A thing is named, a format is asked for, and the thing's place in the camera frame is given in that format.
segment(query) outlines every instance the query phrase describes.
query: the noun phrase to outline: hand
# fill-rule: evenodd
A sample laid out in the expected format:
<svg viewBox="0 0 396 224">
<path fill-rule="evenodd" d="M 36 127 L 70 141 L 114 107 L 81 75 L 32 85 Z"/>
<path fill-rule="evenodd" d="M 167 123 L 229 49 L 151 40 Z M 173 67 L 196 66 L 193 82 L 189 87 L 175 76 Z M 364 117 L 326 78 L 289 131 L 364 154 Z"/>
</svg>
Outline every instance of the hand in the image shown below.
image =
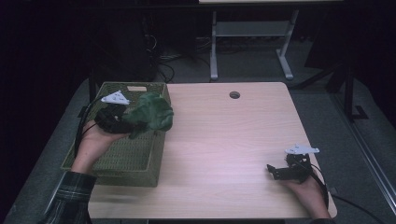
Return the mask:
<svg viewBox="0 0 396 224">
<path fill-rule="evenodd" d="M 84 126 L 83 132 L 84 136 L 71 168 L 72 172 L 83 174 L 91 172 L 93 165 L 107 152 L 113 142 L 128 136 L 128 133 L 106 133 L 93 120 Z"/>
<path fill-rule="evenodd" d="M 294 192 L 313 219 L 331 218 L 323 200 L 321 188 L 312 176 L 301 184 L 293 180 L 281 180 L 280 183 Z"/>
</svg>

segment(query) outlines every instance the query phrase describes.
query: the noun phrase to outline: floor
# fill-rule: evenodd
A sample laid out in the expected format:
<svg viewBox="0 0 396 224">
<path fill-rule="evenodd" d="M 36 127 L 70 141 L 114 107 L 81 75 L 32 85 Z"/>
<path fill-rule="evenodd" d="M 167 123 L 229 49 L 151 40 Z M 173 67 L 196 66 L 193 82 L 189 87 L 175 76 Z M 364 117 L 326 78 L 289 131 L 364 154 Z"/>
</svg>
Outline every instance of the floor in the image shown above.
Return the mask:
<svg viewBox="0 0 396 224">
<path fill-rule="evenodd" d="M 171 83 L 211 81 L 207 63 L 209 62 L 207 40 L 202 38 L 197 41 L 200 53 L 195 58 L 178 58 L 178 53 L 171 49 L 163 53 L 163 63 L 167 66 L 160 65 L 160 69 L 167 78 L 172 76 L 172 70 L 175 72 Z M 295 77 L 292 81 L 287 81 L 283 77 L 275 53 L 282 42 L 282 38 L 224 41 L 224 45 L 219 47 L 219 79 L 216 82 L 279 81 L 293 86 L 320 72 L 318 69 L 304 67 L 311 43 L 293 41 L 290 43 L 286 57 Z M 379 187 L 369 162 L 363 156 L 361 143 L 356 141 L 356 134 L 353 130 L 355 128 L 359 130 L 392 186 L 396 184 L 396 163 L 394 162 L 396 131 L 375 105 L 370 92 L 359 81 L 355 81 L 354 104 L 361 105 L 369 119 L 356 120 L 351 128 L 350 122 L 344 119 L 343 113 L 337 106 L 337 102 L 340 99 L 342 101 L 342 93 L 327 93 L 324 90 L 327 80 L 327 77 L 323 78 L 302 91 L 290 91 L 290 94 L 311 146 L 321 149 L 317 158 L 329 189 L 331 193 L 364 207 L 385 223 L 396 223 L 395 211 L 392 211 Z M 163 75 L 159 73 L 155 81 L 163 81 Z M 52 190 L 62 175 L 58 167 L 73 142 L 74 132 L 78 126 L 77 114 L 88 103 L 88 99 L 88 83 L 84 81 L 64 112 L 64 116 L 48 141 L 5 223 L 33 223 L 42 216 Z M 334 200 L 338 209 L 338 215 L 335 218 L 337 223 L 377 223 L 360 209 Z M 142 224 L 146 222 L 146 220 L 108 219 L 93 221 L 93 223 Z M 286 220 L 286 222 L 309 223 L 309 219 Z"/>
</svg>

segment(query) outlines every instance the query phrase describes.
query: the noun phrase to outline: wicker basket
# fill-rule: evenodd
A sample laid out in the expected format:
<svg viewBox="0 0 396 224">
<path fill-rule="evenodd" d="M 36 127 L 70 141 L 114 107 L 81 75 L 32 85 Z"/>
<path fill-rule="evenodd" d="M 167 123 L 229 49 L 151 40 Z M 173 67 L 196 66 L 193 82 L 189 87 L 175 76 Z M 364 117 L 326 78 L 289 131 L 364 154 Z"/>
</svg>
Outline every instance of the wicker basket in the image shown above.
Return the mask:
<svg viewBox="0 0 396 224">
<path fill-rule="evenodd" d="M 130 101 L 128 111 L 133 110 L 137 99 L 146 91 L 162 94 L 171 104 L 169 92 L 164 83 L 143 82 L 105 82 L 98 92 L 98 96 L 107 96 L 121 90 Z M 97 101 L 87 120 L 94 119 L 97 111 L 106 107 L 105 103 Z M 123 138 L 111 146 L 109 151 L 94 165 L 93 174 L 98 176 L 96 184 L 156 187 L 160 175 L 163 157 L 165 132 L 150 131 L 143 133 L 136 139 Z M 70 170 L 74 161 L 74 144 L 62 164 L 62 169 Z"/>
</svg>

